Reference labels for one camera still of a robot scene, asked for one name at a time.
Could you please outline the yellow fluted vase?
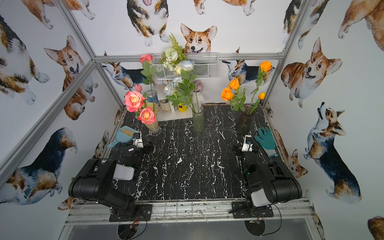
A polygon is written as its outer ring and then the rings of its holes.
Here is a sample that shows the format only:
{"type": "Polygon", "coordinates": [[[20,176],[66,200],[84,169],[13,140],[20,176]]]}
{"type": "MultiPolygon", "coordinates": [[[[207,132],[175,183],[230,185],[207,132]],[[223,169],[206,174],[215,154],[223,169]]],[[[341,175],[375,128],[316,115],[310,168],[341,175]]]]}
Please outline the yellow fluted vase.
{"type": "Polygon", "coordinates": [[[159,119],[158,118],[158,112],[159,112],[159,109],[158,109],[158,107],[157,107],[157,105],[155,103],[147,103],[147,106],[150,107],[153,110],[156,119],[155,119],[155,121],[152,124],[145,124],[145,125],[149,129],[149,135],[156,136],[162,130],[161,127],[159,126],[159,123],[158,123],[158,119],[159,119]]]}

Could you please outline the teal dustpan with brush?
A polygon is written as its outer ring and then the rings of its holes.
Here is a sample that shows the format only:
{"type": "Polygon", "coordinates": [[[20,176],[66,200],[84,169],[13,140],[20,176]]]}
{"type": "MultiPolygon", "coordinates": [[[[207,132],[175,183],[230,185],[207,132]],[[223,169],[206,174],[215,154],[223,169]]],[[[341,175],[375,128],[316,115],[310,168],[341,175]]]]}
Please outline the teal dustpan with brush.
{"type": "Polygon", "coordinates": [[[115,140],[112,141],[107,148],[112,149],[117,144],[131,144],[133,145],[133,134],[135,132],[139,132],[137,130],[134,130],[128,126],[123,126],[117,132],[115,133],[115,140]]]}

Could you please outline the white green artificial bouquet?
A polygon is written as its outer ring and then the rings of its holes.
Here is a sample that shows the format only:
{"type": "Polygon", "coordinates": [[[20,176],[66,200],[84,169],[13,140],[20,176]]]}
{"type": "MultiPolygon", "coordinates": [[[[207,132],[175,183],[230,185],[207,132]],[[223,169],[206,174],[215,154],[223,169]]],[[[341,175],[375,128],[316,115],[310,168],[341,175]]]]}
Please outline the white green artificial bouquet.
{"type": "Polygon", "coordinates": [[[181,68],[179,66],[179,63],[182,61],[186,61],[187,57],[185,56],[183,49],[179,46],[179,43],[175,36],[173,34],[170,34],[169,38],[171,46],[162,53],[159,63],[170,71],[176,73],[181,68]]]}

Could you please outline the small pink potted flower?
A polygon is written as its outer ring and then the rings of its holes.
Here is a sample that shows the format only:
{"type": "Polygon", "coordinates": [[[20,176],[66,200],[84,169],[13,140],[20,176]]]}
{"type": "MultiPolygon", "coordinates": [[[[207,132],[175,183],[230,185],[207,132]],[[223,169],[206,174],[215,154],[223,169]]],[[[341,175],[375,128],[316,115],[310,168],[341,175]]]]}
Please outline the small pink potted flower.
{"type": "Polygon", "coordinates": [[[204,84],[201,82],[201,80],[194,81],[195,84],[195,93],[201,93],[204,90],[204,84]]]}

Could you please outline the orange rose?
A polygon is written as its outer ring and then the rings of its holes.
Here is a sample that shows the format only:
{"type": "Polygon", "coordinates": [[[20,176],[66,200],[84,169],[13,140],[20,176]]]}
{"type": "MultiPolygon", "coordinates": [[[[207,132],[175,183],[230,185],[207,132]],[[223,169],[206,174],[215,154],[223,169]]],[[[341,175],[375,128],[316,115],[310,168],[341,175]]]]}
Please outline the orange rose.
{"type": "Polygon", "coordinates": [[[274,69],[272,66],[272,63],[269,61],[263,61],[258,68],[258,76],[256,79],[256,88],[252,92],[252,100],[251,103],[253,105],[256,105],[256,93],[259,91],[260,86],[264,85],[266,82],[269,81],[271,71],[274,69]]]}
{"type": "Polygon", "coordinates": [[[246,101],[246,90],[242,89],[240,86],[240,82],[237,78],[233,79],[229,85],[229,89],[231,90],[231,96],[228,97],[230,105],[233,107],[235,111],[245,112],[245,101],[246,101]]]}
{"type": "Polygon", "coordinates": [[[222,91],[222,99],[226,102],[229,102],[234,111],[246,111],[245,109],[245,100],[246,96],[242,92],[241,88],[237,90],[231,90],[230,88],[225,88],[222,91]]]}

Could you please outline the blue tin can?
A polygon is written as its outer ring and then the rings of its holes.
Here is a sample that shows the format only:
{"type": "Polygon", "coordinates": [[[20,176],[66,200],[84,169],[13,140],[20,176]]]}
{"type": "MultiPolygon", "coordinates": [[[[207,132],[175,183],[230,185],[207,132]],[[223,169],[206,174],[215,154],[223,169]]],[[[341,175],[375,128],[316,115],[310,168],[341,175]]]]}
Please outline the blue tin can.
{"type": "Polygon", "coordinates": [[[146,92],[147,102],[154,103],[155,105],[159,103],[157,93],[155,90],[149,90],[146,92]]]}

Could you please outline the pink rose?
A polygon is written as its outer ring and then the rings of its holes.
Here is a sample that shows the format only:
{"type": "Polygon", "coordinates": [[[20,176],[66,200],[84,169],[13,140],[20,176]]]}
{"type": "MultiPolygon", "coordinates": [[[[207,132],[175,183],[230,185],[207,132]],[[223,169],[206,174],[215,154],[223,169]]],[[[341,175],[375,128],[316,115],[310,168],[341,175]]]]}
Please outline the pink rose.
{"type": "Polygon", "coordinates": [[[145,106],[145,103],[146,99],[140,92],[130,91],[125,95],[124,104],[126,109],[130,113],[135,113],[136,117],[139,117],[140,111],[145,106]]]}
{"type": "Polygon", "coordinates": [[[150,107],[140,110],[138,120],[143,124],[153,124],[156,121],[155,112],[150,107]]]}
{"type": "Polygon", "coordinates": [[[141,55],[140,62],[142,63],[143,70],[141,71],[141,74],[145,76],[145,79],[143,80],[144,85],[150,86],[150,90],[155,90],[154,84],[154,76],[156,73],[156,68],[152,65],[152,60],[154,57],[149,54],[141,55]]]}

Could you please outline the purple glass vase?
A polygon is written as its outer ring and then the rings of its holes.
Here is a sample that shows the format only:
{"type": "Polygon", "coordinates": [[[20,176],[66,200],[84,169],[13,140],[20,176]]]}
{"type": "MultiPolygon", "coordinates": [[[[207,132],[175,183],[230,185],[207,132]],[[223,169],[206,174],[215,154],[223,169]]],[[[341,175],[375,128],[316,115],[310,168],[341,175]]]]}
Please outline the purple glass vase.
{"type": "Polygon", "coordinates": [[[245,105],[245,110],[245,112],[240,111],[240,117],[236,122],[236,131],[240,135],[247,135],[251,131],[251,123],[256,113],[256,110],[251,113],[252,106],[250,104],[245,105]]]}

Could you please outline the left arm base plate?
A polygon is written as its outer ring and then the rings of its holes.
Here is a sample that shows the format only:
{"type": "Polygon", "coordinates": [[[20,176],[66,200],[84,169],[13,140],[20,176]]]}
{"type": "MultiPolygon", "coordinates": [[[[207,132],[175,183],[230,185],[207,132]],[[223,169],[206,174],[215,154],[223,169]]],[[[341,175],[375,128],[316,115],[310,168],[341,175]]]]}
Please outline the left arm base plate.
{"type": "Polygon", "coordinates": [[[148,222],[151,219],[152,212],[153,205],[151,204],[136,205],[132,209],[127,211],[118,211],[116,209],[111,208],[109,222],[148,222]]]}

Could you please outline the orange tulip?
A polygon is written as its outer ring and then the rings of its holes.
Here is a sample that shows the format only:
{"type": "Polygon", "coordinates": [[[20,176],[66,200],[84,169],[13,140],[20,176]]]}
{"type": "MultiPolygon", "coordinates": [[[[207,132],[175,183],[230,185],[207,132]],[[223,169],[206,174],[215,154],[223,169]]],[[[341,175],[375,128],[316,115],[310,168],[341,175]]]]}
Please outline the orange tulip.
{"type": "Polygon", "coordinates": [[[262,92],[258,95],[258,99],[256,100],[256,102],[252,105],[252,108],[250,109],[250,112],[249,112],[249,115],[252,115],[253,112],[256,110],[256,108],[258,107],[258,104],[260,101],[264,100],[266,96],[266,93],[265,92],[262,92]]]}

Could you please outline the teal rubber glove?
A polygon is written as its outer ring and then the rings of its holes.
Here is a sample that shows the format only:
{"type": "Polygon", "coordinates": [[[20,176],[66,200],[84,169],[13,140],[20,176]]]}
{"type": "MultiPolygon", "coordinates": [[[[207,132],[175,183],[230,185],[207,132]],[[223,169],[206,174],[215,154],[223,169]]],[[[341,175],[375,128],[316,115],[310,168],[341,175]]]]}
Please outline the teal rubber glove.
{"type": "Polygon", "coordinates": [[[258,134],[254,136],[255,140],[264,149],[268,158],[278,157],[279,154],[276,152],[276,143],[269,128],[259,128],[258,134]]]}

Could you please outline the clear glass cylinder vase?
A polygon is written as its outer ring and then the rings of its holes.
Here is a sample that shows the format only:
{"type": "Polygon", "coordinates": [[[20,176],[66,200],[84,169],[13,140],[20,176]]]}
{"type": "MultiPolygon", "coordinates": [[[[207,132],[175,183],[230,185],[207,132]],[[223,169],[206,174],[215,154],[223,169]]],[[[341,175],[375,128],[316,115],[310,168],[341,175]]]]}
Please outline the clear glass cylinder vase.
{"type": "Polygon", "coordinates": [[[201,105],[195,105],[192,109],[193,113],[193,127],[196,132],[200,132],[203,130],[204,123],[204,107],[201,105]]]}

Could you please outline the yellow bottle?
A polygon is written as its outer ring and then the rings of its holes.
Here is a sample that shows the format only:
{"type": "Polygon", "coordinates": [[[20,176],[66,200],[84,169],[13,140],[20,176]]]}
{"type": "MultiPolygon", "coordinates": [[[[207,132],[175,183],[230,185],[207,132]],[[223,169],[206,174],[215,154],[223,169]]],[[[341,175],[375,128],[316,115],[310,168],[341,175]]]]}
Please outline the yellow bottle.
{"type": "Polygon", "coordinates": [[[178,104],[178,110],[179,110],[179,112],[182,112],[182,113],[183,113],[183,112],[186,112],[187,109],[188,109],[188,107],[185,106],[184,104],[182,104],[182,103],[178,104]]]}

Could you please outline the white rose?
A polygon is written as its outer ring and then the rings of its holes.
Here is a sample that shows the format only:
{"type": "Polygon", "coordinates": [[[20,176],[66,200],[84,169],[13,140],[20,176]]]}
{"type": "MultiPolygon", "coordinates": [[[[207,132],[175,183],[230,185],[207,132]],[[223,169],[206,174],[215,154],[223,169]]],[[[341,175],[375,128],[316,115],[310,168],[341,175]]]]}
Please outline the white rose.
{"type": "Polygon", "coordinates": [[[196,97],[196,101],[194,101],[193,93],[196,90],[195,80],[198,75],[193,73],[194,66],[194,61],[182,61],[179,63],[182,77],[182,82],[179,83],[179,87],[182,90],[180,103],[184,106],[189,106],[193,113],[197,114],[199,112],[198,97],[196,97]]]}
{"type": "Polygon", "coordinates": [[[197,78],[197,74],[189,75],[186,78],[182,76],[175,78],[175,87],[174,93],[168,97],[172,102],[173,106],[178,106],[182,104],[183,106],[188,106],[192,109],[193,112],[193,121],[194,123],[198,120],[198,115],[201,112],[199,107],[198,95],[196,92],[196,85],[194,80],[197,78]]]}
{"type": "Polygon", "coordinates": [[[192,92],[195,90],[194,84],[180,83],[181,90],[177,90],[172,85],[164,87],[164,94],[173,106],[183,105],[192,109],[193,113],[197,112],[197,107],[194,104],[192,92]]]}

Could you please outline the cream rose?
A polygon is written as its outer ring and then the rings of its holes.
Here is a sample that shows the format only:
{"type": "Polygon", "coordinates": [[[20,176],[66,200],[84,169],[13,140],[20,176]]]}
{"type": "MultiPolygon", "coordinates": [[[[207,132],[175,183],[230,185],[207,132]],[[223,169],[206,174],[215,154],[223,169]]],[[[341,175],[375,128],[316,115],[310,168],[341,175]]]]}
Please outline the cream rose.
{"type": "Polygon", "coordinates": [[[199,118],[200,107],[197,97],[197,87],[195,80],[197,74],[191,73],[192,68],[182,68],[181,66],[177,67],[177,73],[179,74],[179,80],[177,80],[177,87],[175,87],[175,92],[173,93],[173,105],[188,106],[192,109],[193,120],[196,122],[199,118]]]}

